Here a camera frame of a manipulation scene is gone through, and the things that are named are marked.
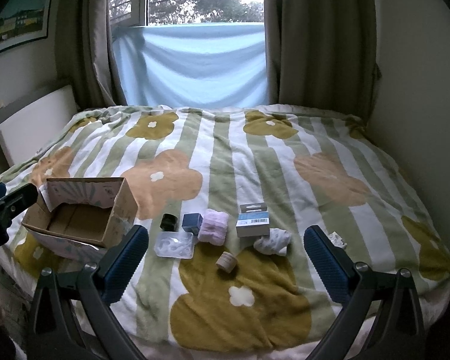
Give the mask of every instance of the white headboard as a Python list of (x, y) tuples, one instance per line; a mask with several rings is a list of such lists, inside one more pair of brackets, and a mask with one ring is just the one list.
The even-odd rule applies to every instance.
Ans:
[(0, 146), (10, 166), (33, 157), (77, 113), (70, 85), (34, 101), (0, 124)]

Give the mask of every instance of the clear plastic container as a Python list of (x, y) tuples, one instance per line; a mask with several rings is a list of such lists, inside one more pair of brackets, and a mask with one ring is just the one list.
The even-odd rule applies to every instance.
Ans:
[(157, 256), (177, 259), (191, 259), (194, 249), (193, 234), (186, 231), (162, 231), (154, 246)]

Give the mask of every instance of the small blue box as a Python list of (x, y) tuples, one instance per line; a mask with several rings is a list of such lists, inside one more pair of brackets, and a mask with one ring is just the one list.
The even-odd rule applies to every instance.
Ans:
[(198, 235), (203, 218), (198, 212), (183, 215), (182, 228), (188, 233)]

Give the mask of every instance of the picture frame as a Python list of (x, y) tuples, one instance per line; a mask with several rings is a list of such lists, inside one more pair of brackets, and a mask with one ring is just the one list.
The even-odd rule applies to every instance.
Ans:
[(8, 1), (0, 13), (0, 53), (48, 37), (51, 1)]

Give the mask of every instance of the brown curtain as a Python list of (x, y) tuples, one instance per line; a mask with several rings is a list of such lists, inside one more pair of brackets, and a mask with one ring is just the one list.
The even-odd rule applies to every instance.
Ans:
[(58, 78), (72, 81), (82, 109), (126, 104), (112, 51), (108, 0), (60, 0), (55, 60)]
[(368, 120), (375, 76), (374, 0), (265, 0), (270, 103)]

